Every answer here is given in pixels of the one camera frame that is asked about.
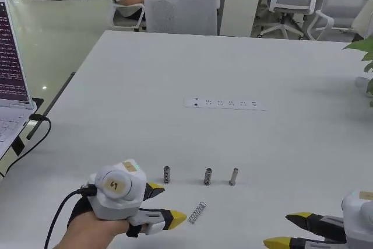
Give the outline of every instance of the cable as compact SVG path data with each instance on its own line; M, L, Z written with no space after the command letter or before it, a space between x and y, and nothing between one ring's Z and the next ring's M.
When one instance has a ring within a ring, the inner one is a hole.
M19 162L20 160L22 160L28 153L30 153L32 150L34 150L45 138L47 138L48 134L51 132L51 129L52 129L52 122L51 120L49 120L48 117L45 117L43 115L39 115L39 114L32 114L30 117L29 117L30 120L32 121L47 121L49 123L49 128L48 128L48 131L47 133L43 136L43 138L41 138L30 150L28 150L26 153L24 153L22 156L18 157L18 159L16 159L9 167L8 169L6 170L6 173L9 172L9 170L17 163Z
M92 197L93 195L97 194L97 187L95 185L86 185L78 190L75 190L74 192L71 192L70 194L66 196L66 198L64 198L64 200L59 205L56 211L56 214L53 217L51 226L49 227L47 238L45 239L44 249L48 249L48 245L49 245L49 241L51 240L54 225L56 224L56 221L58 219L59 214L62 211L62 208L64 208L65 204L71 197L73 197L74 195L79 195L79 194L84 197Z

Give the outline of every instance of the plant leaf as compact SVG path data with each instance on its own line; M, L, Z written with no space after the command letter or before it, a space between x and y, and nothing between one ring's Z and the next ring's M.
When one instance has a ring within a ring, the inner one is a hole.
M354 50L360 50L363 52L372 52L373 51L373 36L369 36L365 40L353 42L345 46L344 50L345 49L354 49Z
M369 70L371 70L373 68L373 62L371 62L370 64L367 64L367 66L364 68L364 72L368 73Z
M373 94L373 79L369 81L367 86L367 93Z
M362 61L373 61L373 52L369 52L369 53L367 53L367 54L363 57Z

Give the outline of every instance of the chair base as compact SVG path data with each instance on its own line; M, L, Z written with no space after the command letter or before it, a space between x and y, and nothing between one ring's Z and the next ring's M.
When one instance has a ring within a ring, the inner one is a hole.
M262 26L270 26L269 29L266 29L266 30L263 30L259 35L258 37L261 38L264 34L267 34L267 33L270 33L270 32L273 32L275 30L281 30L283 36L285 39L288 39L288 35L287 35L287 32L292 32L292 33L295 33L297 35L299 35L299 39L302 40L303 39L303 36L304 36L304 33L291 27L291 26L288 26L287 24L285 24L286 20L289 18L290 16L283 13L282 14L282 17L281 17L281 22L280 23L267 23L267 24L262 24Z

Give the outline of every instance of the metal pin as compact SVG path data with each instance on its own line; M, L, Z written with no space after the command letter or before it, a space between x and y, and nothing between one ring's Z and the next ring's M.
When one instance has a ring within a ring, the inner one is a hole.
M233 169L233 173L232 173L232 177L231 177L231 180L229 180L229 184L231 186L234 186L235 185L235 179L237 178L237 174L238 174L238 168L234 168Z
M168 184L170 182L170 167L165 166L163 168L163 182L165 184Z
M203 183L208 186L211 184L211 175L212 175L212 169L210 167L208 167L206 169L206 172L205 172L205 180L203 181Z

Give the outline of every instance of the sticker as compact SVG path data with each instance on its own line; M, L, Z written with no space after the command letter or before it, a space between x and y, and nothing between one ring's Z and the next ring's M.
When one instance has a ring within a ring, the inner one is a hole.
M107 178L104 187L112 192L120 194L123 192L126 185L113 178Z
M124 162L123 163L124 167L129 171L129 172L134 172L137 171L137 169L132 165L130 162Z
M359 198L373 201L373 192L360 192Z

